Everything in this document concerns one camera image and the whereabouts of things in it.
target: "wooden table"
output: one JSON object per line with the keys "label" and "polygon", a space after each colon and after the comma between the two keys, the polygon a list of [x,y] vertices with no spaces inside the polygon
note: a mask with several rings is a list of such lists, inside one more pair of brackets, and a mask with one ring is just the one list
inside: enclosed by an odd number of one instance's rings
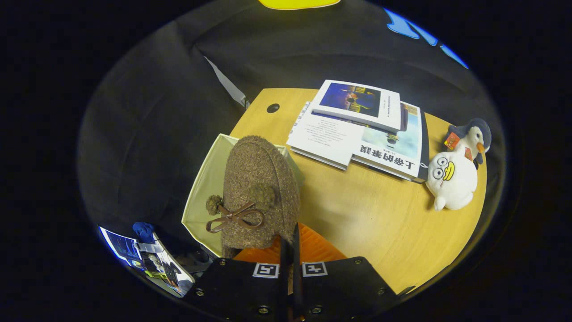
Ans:
{"label": "wooden table", "polygon": [[[304,103],[316,93],[317,89],[263,90],[231,136],[260,135],[273,144],[286,145]],[[273,103],[280,104],[280,108],[268,113],[267,107]],[[426,120],[429,157],[433,158],[443,146],[441,139],[449,123],[428,114]],[[346,256],[367,258],[395,293],[421,286],[452,263],[479,220],[486,191],[486,160],[479,167],[479,183],[472,201],[457,211],[437,212],[425,184],[354,163],[342,171],[290,153],[305,176],[300,222]]]}

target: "storage box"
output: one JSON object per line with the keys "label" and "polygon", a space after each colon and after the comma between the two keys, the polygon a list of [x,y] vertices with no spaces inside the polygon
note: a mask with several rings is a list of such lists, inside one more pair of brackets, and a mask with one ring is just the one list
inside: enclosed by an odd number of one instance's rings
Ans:
{"label": "storage box", "polygon": [[[206,223],[216,218],[209,215],[206,211],[206,200],[211,195],[223,195],[224,171],[227,167],[227,159],[232,147],[235,146],[238,140],[224,134],[219,134],[216,138],[198,171],[197,178],[194,180],[181,220],[196,241],[219,257],[222,256],[220,233],[213,234],[206,231]],[[294,172],[298,187],[301,187],[304,178],[300,169],[292,160],[288,149],[285,146],[275,145],[275,147],[286,158],[292,172]]]}

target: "white plush toy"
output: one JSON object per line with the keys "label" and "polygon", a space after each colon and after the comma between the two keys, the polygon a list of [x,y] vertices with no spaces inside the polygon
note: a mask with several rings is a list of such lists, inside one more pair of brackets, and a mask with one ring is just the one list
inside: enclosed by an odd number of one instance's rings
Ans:
{"label": "white plush toy", "polygon": [[461,149],[436,154],[429,163],[426,185],[435,196],[435,210],[457,210],[472,200],[476,190],[476,169]]}

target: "book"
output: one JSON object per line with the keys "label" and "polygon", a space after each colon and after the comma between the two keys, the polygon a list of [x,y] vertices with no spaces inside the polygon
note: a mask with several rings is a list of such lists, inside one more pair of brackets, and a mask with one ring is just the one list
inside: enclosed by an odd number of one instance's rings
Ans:
{"label": "book", "polygon": [[[373,170],[423,183],[427,180],[426,165],[429,164],[425,114],[417,106],[405,102],[400,102],[400,105],[401,110],[405,111],[402,117],[404,130],[389,132],[358,121],[316,113],[307,102],[292,127],[287,144],[293,152],[342,170],[347,169],[350,160],[353,160]],[[343,134],[344,140],[330,145],[316,145],[310,143],[313,139],[309,138],[308,128],[314,132],[318,128],[318,133],[311,135],[329,137]]]}
{"label": "book", "polygon": [[393,133],[404,130],[399,93],[382,88],[326,80],[310,108],[319,114],[360,122]]}
{"label": "book", "polygon": [[405,131],[390,133],[365,128],[352,160],[401,178],[423,183],[427,180],[429,139],[425,113],[417,106],[400,103],[407,111]]}
{"label": "book", "polygon": [[295,153],[346,170],[363,129],[357,124],[313,115],[303,109],[286,144]]}

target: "googly eyes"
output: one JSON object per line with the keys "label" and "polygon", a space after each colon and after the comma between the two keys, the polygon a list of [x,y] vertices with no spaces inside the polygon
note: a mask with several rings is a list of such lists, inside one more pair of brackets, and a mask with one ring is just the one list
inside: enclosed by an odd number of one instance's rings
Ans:
{"label": "googly eyes", "polygon": [[443,174],[444,174],[444,172],[441,169],[437,168],[437,169],[433,170],[433,178],[435,178],[437,180],[441,179],[443,177]]}
{"label": "googly eyes", "polygon": [[437,164],[440,166],[444,166],[445,164],[447,164],[447,159],[446,158],[439,158],[439,160],[437,160]]}

